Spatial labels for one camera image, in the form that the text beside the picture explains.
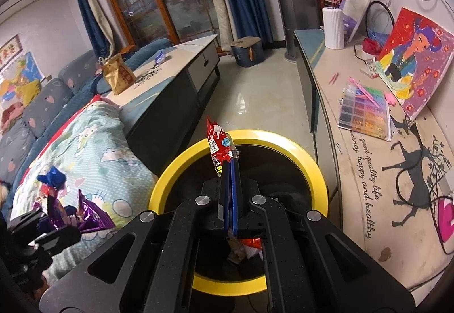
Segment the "colourful portrait painting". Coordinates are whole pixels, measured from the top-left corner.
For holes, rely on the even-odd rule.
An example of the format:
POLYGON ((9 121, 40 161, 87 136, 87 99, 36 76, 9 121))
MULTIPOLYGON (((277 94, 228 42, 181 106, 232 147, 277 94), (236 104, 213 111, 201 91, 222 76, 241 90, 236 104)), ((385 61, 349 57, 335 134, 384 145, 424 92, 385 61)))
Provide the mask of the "colourful portrait painting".
POLYGON ((427 105, 453 61, 453 34, 402 8, 375 71, 410 120, 427 105))

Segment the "brown paper bag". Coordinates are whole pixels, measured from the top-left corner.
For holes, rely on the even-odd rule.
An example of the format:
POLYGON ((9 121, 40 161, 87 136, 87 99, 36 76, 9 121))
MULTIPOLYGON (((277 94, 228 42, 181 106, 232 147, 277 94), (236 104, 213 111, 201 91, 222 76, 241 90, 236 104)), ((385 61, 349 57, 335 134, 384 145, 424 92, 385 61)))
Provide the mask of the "brown paper bag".
POLYGON ((128 67, 120 53, 112 56, 103 64, 104 79, 114 95, 119 95, 136 82, 133 71, 128 67))

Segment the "blue left curtain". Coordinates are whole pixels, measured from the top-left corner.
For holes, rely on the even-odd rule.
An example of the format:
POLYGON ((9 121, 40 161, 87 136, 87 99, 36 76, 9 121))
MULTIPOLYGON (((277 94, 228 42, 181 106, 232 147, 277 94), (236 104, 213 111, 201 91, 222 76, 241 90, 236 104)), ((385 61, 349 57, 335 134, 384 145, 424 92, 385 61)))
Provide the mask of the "blue left curtain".
POLYGON ((108 59, 114 49, 113 31, 98 0, 77 0, 92 49, 98 58, 108 59))

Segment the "framed picture strip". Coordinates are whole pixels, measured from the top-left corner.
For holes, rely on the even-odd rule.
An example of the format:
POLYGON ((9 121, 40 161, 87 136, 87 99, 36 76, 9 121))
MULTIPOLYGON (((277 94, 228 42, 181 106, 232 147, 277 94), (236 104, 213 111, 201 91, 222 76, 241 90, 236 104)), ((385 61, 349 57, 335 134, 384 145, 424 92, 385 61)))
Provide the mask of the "framed picture strip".
POLYGON ((23 50, 22 43, 18 35, 15 35, 8 40, 0 48, 0 69, 4 69, 11 61, 13 61, 23 50))

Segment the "Hello Kitty blanket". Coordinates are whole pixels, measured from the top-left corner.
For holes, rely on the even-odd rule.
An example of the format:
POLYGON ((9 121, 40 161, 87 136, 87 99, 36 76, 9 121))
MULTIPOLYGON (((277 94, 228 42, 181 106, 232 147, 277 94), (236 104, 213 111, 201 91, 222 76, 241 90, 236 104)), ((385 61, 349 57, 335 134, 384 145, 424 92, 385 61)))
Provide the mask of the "Hello Kitty blanket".
POLYGON ((12 202, 12 218, 30 211, 41 198, 37 177, 50 167, 66 175, 66 184, 58 193, 62 205, 77 206, 78 195, 83 194, 115 224, 82 235, 79 243, 54 256, 44 272, 53 284, 148 208, 157 177, 130 150, 118 109, 100 97, 78 111, 61 135, 28 166, 12 202))

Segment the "bead organizer box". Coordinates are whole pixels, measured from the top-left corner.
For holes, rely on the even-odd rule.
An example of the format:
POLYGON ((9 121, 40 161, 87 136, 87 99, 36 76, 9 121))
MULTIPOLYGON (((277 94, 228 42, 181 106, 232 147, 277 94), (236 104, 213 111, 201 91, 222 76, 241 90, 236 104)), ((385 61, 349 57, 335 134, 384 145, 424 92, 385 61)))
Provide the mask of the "bead organizer box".
POLYGON ((340 101, 337 126, 351 132, 391 141, 389 103, 381 90, 348 81, 340 101))

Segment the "China map poster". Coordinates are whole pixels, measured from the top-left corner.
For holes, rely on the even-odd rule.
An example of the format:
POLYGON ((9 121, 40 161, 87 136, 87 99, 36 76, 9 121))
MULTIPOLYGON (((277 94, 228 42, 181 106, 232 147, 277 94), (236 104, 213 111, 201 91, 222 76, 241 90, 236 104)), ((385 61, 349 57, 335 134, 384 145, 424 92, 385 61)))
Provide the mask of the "China map poster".
POLYGON ((1 72, 1 110, 4 111, 11 105, 20 102, 15 93, 18 86, 34 80, 39 80, 41 83, 43 77, 44 74, 30 51, 17 57, 1 72))

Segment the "low coffee table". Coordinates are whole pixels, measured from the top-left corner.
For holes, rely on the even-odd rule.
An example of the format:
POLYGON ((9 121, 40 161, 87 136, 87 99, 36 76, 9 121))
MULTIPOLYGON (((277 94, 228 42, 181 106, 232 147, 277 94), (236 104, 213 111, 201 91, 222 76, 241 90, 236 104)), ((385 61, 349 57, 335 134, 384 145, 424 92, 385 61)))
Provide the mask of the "low coffee table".
POLYGON ((189 143, 220 80, 215 35, 164 50, 165 60, 142 64, 137 81, 107 98, 119 106, 128 146, 154 174, 160 175, 189 143))

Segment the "purple candy wrapper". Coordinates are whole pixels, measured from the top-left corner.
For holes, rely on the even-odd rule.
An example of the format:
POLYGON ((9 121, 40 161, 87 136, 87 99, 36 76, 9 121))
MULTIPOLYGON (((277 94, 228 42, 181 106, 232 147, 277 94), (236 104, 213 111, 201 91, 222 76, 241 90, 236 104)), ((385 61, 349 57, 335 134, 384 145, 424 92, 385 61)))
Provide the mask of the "purple candy wrapper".
POLYGON ((81 234, 105 231, 115 227, 108 213, 95 202, 88 200, 81 190, 78 190, 76 207, 63 207, 57 198, 56 191, 50 191, 47 195, 47 217, 55 230, 72 226, 81 234))

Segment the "blue crumpled wrapper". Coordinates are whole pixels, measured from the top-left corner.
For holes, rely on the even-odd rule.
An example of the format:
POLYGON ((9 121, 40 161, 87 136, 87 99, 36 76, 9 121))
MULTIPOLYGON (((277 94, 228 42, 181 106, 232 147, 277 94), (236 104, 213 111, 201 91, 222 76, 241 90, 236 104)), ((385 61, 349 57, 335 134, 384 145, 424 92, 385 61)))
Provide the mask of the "blue crumpled wrapper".
POLYGON ((51 166, 45 174, 39 174, 37 180, 51 188, 60 189, 66 183, 66 175, 57 167, 51 166))

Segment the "white ribbed vase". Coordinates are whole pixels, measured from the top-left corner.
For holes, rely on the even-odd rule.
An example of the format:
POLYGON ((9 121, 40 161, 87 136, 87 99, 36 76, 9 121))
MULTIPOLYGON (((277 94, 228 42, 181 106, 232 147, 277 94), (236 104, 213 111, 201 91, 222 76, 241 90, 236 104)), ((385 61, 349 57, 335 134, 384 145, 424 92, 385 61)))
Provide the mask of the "white ribbed vase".
POLYGON ((339 8, 322 8, 325 46, 333 50, 345 47, 344 23, 342 10, 339 8))

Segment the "blue patterned sofa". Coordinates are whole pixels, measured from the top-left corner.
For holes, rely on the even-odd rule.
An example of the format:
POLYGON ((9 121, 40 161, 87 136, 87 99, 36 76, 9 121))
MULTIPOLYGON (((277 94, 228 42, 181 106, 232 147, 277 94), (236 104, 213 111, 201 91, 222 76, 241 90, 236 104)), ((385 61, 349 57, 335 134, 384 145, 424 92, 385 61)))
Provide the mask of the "blue patterned sofa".
POLYGON ((15 188, 24 170, 51 137, 95 95, 111 88, 98 72, 93 50, 67 64, 56 78, 41 85, 40 93, 25 107, 17 102, 1 115, 1 190, 15 188))

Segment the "red snack wrapper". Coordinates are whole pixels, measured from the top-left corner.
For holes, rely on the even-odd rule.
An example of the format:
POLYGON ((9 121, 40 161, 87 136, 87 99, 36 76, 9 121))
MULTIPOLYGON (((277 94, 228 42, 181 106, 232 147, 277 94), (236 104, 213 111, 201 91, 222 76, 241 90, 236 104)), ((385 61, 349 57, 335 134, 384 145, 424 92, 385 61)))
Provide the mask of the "red snack wrapper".
POLYGON ((212 121, 209 117, 206 118, 206 137, 215 171, 217 176, 221 177, 223 163, 238 158, 239 151, 230 134, 226 133, 221 125, 212 121))

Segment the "yellow cushion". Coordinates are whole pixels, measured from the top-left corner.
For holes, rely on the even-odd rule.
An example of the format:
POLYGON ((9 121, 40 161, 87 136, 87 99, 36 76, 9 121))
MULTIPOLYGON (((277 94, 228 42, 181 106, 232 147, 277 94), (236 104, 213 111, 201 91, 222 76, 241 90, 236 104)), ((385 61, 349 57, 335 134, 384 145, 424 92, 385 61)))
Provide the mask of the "yellow cushion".
POLYGON ((27 107, 32 100, 40 93, 41 83, 39 80, 28 82, 25 85, 18 86, 15 89, 16 97, 27 107))

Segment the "blue wrapper on table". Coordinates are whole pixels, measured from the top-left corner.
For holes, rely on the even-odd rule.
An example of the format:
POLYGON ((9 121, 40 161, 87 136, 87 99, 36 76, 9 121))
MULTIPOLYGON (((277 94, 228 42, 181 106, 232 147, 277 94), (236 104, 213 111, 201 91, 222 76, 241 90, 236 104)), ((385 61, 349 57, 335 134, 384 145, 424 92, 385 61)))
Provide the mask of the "blue wrapper on table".
POLYGON ((159 51, 157 56, 155 57, 155 65, 160 65, 165 61, 166 54, 164 50, 159 51))

